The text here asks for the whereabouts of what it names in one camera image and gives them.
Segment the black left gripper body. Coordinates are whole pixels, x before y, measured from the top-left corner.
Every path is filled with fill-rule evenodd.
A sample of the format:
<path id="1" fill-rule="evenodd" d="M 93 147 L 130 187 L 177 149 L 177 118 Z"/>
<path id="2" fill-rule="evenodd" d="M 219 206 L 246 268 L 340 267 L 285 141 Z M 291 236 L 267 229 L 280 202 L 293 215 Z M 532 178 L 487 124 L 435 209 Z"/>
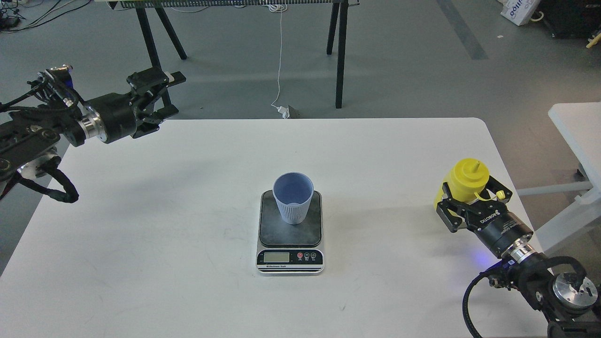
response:
<path id="1" fill-rule="evenodd" d="M 130 94 L 109 93 L 85 102 L 85 137 L 109 144 L 137 130 Z"/>

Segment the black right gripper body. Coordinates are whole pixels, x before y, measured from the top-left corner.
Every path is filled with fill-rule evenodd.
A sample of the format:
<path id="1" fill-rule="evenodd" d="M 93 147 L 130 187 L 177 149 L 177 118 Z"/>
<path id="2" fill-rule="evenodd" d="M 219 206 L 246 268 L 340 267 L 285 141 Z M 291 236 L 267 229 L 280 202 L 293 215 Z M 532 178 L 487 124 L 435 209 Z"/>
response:
<path id="1" fill-rule="evenodd" d="M 500 259 L 513 244 L 523 239 L 528 242 L 534 232 L 515 214 L 505 207 L 495 207 L 481 214 L 468 212 L 464 219 L 467 229 L 472 231 L 484 246 Z"/>

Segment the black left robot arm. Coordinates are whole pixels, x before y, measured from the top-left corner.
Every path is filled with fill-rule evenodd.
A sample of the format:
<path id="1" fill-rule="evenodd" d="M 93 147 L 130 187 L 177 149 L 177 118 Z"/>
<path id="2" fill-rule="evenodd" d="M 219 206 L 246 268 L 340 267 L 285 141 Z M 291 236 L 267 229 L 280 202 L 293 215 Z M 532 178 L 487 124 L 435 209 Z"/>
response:
<path id="1" fill-rule="evenodd" d="M 59 169 L 58 141 L 65 137 L 79 147 L 94 137 L 109 144 L 156 132 L 178 109 L 165 104 L 155 110 L 154 104 L 168 88 L 186 81 L 179 71 L 151 67 L 127 77 L 128 93 L 84 100 L 74 88 L 71 71 L 68 64 L 41 71 L 30 81 L 30 90 L 1 105 L 11 118 L 0 129 L 2 197 L 22 184 L 54 200 L 75 203 L 77 189 Z"/>

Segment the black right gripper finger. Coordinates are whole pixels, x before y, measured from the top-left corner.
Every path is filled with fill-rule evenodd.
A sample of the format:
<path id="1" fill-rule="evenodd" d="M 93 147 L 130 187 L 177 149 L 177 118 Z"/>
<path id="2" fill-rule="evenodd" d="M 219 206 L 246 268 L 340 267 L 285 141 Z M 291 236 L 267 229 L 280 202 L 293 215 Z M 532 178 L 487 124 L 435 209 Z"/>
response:
<path id="1" fill-rule="evenodd" d="M 474 231 L 474 225 L 470 225 L 468 214 L 475 214 L 473 205 L 458 201 L 453 198 L 451 189 L 447 182 L 442 183 L 442 196 L 436 203 L 436 212 L 451 233 L 459 229 Z"/>
<path id="2" fill-rule="evenodd" d="M 474 209 L 477 212 L 487 212 L 489 210 L 508 212 L 507 203 L 511 197 L 513 197 L 513 192 L 493 176 L 490 176 L 484 188 L 475 193 Z"/>

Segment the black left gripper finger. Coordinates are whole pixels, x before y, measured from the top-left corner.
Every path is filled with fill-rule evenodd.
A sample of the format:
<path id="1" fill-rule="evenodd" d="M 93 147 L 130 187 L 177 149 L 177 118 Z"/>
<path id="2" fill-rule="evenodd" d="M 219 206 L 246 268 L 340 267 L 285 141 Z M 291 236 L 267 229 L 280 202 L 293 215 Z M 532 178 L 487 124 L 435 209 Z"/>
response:
<path id="1" fill-rule="evenodd" d="M 131 87 L 129 106 L 144 111 L 153 106 L 170 86 L 184 82 L 186 77 L 180 71 L 163 71 L 159 67 L 137 71 L 127 77 L 127 83 Z"/>
<path id="2" fill-rule="evenodd" d="M 133 133 L 133 139 L 146 136 L 150 133 L 157 132 L 160 124 L 168 118 L 174 117 L 179 113 L 175 105 L 167 105 L 152 113 L 142 113 L 137 116 L 137 128 Z"/>

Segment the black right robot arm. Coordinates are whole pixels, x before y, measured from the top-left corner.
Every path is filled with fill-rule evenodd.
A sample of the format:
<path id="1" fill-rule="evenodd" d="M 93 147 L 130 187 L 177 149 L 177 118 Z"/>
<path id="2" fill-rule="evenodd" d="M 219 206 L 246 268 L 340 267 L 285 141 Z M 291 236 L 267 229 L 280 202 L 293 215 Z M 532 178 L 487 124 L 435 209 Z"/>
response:
<path id="1" fill-rule="evenodd" d="M 460 199 L 448 182 L 436 212 L 449 231 L 468 229 L 498 259 L 498 262 L 470 282 L 462 300 L 463 320 L 474 338 L 480 337 L 469 314 L 469 297 L 479 281 L 487 279 L 495 288 L 517 290 L 547 321 L 549 338 L 598 338 L 600 336 L 600 295 L 584 266 L 569 256 L 546 257 L 529 241 L 534 232 L 507 209 L 512 193 L 493 177 L 483 190 L 496 198 L 484 200 L 475 194 Z"/>

